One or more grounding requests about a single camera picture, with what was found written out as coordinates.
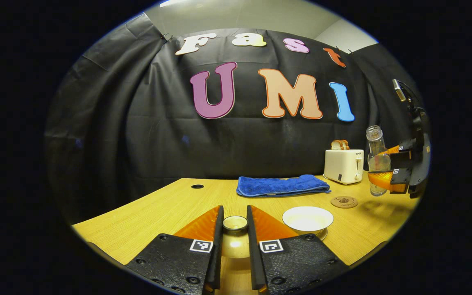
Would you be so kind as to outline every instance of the toaster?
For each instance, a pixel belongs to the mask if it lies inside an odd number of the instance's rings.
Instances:
[[[362,181],[363,150],[326,150],[323,176],[342,184]]]

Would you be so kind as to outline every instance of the white bowl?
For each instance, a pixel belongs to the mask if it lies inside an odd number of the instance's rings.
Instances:
[[[333,215],[326,209],[311,206],[288,209],[281,218],[287,226],[300,235],[317,235],[330,226],[334,220]]]

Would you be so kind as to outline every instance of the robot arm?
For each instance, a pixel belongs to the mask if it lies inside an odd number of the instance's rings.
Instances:
[[[392,82],[400,101],[408,104],[412,138],[389,149],[386,153],[391,157],[391,170],[369,172],[369,181],[391,194],[408,192],[410,198],[418,198],[424,192],[431,164],[429,118],[423,108],[416,106],[416,95],[409,86],[397,79]]]

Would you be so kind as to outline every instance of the toast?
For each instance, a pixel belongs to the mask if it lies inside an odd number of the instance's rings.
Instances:
[[[331,150],[333,150],[333,151],[346,151],[346,150],[349,150],[349,142],[345,139],[343,139],[343,140],[333,140],[333,142],[331,142]]]

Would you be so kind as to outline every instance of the small bowl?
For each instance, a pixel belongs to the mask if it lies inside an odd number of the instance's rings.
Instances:
[[[322,233],[333,223],[333,215],[326,209],[311,206],[288,209],[281,217],[283,223],[300,235]]]
[[[249,221],[242,216],[229,216],[223,220],[223,228],[228,235],[243,235],[247,232]]]

